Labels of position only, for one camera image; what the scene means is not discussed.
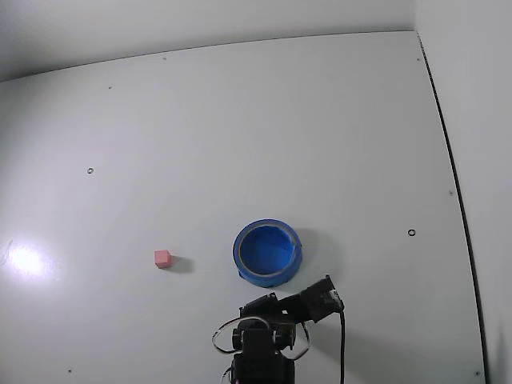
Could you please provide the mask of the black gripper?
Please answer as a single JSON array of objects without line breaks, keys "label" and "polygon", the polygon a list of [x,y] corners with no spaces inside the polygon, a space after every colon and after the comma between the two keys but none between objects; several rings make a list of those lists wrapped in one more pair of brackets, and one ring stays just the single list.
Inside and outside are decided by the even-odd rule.
[{"label": "black gripper", "polygon": [[240,308],[240,316],[242,318],[248,316],[276,318],[282,315],[291,316],[295,324],[308,321],[308,309],[302,302],[299,294],[278,299],[275,293],[271,293],[257,298]]}]

